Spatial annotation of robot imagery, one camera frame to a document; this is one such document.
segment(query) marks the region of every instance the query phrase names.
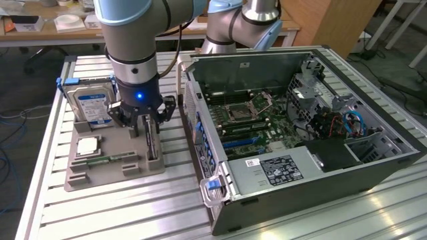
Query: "blue cable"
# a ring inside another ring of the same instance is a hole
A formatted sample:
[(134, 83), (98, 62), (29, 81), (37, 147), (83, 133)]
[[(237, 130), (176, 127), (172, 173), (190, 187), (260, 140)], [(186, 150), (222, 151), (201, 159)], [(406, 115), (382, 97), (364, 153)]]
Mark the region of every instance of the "blue cable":
[(364, 122), (362, 122), (362, 117), (361, 117), (360, 113), (356, 112), (356, 111), (348, 111), (348, 112), (345, 112), (345, 113), (341, 115), (341, 121), (342, 121), (342, 123), (344, 123), (344, 127), (345, 127), (345, 129), (346, 129), (346, 132), (348, 132), (349, 134), (353, 133), (352, 129), (350, 129), (349, 126), (348, 126), (348, 121), (346, 121), (346, 115), (348, 115), (348, 114), (353, 114), (353, 115), (358, 118), (360, 128), (361, 128), (362, 136), (364, 136), (364, 135), (366, 134), (366, 126), (365, 126), (365, 124), (364, 124)]
[(18, 174), (15, 172), (15, 168), (14, 168), (14, 165), (13, 163), (9, 161), (9, 159), (3, 156), (3, 157), (0, 157), (0, 160), (3, 161), (6, 164), (9, 164), (10, 166), (10, 169), (11, 169), (11, 173), (13, 173), (13, 176), (14, 176), (14, 180), (15, 180), (15, 191), (17, 191), (17, 198), (14, 199), (14, 201), (0, 211), (0, 216), (2, 213), (5, 213), (10, 208), (13, 208), (13, 206), (15, 204), (18, 204), (19, 200), (22, 199), (22, 193), (21, 193), (21, 181), (19, 181), (19, 178), (18, 178)]
[(19, 123), (6, 122), (6, 121), (1, 121), (1, 120), (0, 120), (0, 123), (9, 125), (9, 126), (19, 126), (19, 128), (21, 128), (21, 132), (19, 132), (17, 139), (14, 141), (11, 141), (9, 144), (0, 146), (0, 148), (2, 148), (2, 149), (9, 149), (22, 139), (22, 137), (26, 133), (26, 126)]

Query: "green circuit board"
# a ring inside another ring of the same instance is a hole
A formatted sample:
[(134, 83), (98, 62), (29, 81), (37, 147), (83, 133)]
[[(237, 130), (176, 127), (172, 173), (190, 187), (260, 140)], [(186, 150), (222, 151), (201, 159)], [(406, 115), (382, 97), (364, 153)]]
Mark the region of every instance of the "green circuit board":
[[(290, 149), (304, 140), (284, 111), (282, 97), (261, 91), (252, 93), (246, 101), (214, 103), (208, 109), (228, 160)], [(250, 139), (253, 143), (233, 146)]]

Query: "aluminum slotted table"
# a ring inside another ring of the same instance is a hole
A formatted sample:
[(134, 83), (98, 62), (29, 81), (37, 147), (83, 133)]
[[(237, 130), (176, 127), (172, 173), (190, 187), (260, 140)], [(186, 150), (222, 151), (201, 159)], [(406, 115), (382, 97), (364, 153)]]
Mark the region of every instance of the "aluminum slotted table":
[[(425, 128), (344, 60), (328, 59), (420, 141)], [(161, 72), (174, 53), (157, 54)], [(67, 58), (61, 78), (107, 77), (103, 56)], [(341, 83), (325, 72), (340, 93)], [(176, 70), (160, 80), (160, 92), (176, 93)], [(178, 111), (160, 127), (165, 173), (71, 192), (63, 191), (66, 156), (74, 115), (59, 91), (43, 133), (15, 239), (284, 240), (427, 236), (427, 160), (396, 172), (368, 192), (282, 216), (228, 235), (212, 236), (198, 193)]]

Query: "gray floor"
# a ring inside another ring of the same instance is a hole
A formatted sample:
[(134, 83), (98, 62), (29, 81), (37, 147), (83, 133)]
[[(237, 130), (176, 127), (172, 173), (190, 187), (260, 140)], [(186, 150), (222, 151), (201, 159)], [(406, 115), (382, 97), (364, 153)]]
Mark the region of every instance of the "gray floor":
[[(368, 24), (366, 31), (373, 33), (381, 20), (384, 18), (373, 18)], [(392, 22), (388, 31), (394, 28), (397, 22)], [(413, 89), (418, 88), (416, 80), (420, 78), (417, 73), (408, 68), (408, 64), (427, 44), (427, 36), (417, 33), (412, 29), (406, 29), (404, 35), (397, 41), (394, 48), (389, 51), (378, 47), (385, 54), (385, 59), (374, 57), (369, 61), (364, 61), (373, 73), (382, 78), (390, 79)], [(170, 44), (161, 43), (160, 50), (168, 51)], [(99, 51), (93, 51), (90, 45), (73, 45), (65, 46), (63, 49), (70, 55), (98, 55)], [(35, 47), (29, 48), (29, 53), (34, 53)], [(53, 100), (55, 83), (54, 80), (61, 72), (62, 56), (51, 52), (42, 57), (42, 60), (37, 62), (35, 73), (31, 76), (22, 74), (22, 62), (27, 58), (29, 54), (21, 54), (17, 48), (10, 48), (7, 53), (0, 57), (0, 113), (10, 109), (26, 109), (33, 106), (50, 104)], [(377, 84), (376, 78), (372, 76), (366, 68), (360, 63), (352, 63), (354, 68), (361, 74)], [(417, 65), (417, 69), (427, 72), (427, 58)], [(402, 97), (394, 90), (385, 88), (384, 92), (392, 97), (392, 99), (402, 105)], [(422, 111), (422, 104), (418, 100), (408, 98), (408, 108), (412, 111)], [(41, 109), (33, 112), (33, 116), (42, 115), (49, 112), (49, 109)], [(416, 119), (427, 125), (427, 120), (414, 116)], [(43, 135), (46, 118), (33, 119), (26, 121), (26, 134), (19, 140), (18, 144), (6, 150), (7, 157), (14, 163), (17, 169), (17, 175), (19, 178), (21, 190), (23, 193), (23, 199), (30, 183), (33, 167), (35, 164), (38, 148)], [(0, 139), (2, 139), (11, 131), (14, 127), (0, 124)], [(9, 176), (6, 182), (0, 185), (0, 211), (13, 202), (15, 199), (15, 182)], [(13, 239), (15, 234), (15, 228), (21, 216), (19, 209), (23, 205), (21, 201), (15, 206), (15, 211), (6, 212), (0, 215), (0, 240)]]

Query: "light blue joint cap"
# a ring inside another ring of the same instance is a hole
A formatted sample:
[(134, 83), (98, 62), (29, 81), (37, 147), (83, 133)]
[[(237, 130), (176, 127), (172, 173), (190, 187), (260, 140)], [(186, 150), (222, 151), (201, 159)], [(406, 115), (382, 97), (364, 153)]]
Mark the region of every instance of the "light blue joint cap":
[(218, 13), (234, 9), (242, 5), (242, 0), (210, 0), (208, 3), (208, 14)]
[(98, 21), (109, 26), (133, 22), (146, 12), (152, 0), (93, 0)]
[(269, 27), (266, 33), (256, 43), (253, 49), (258, 51), (265, 51), (269, 49), (277, 39), (278, 33), (281, 31), (281, 20), (277, 20)]
[(192, 0), (192, 18), (202, 14), (202, 10), (206, 7), (206, 0)]

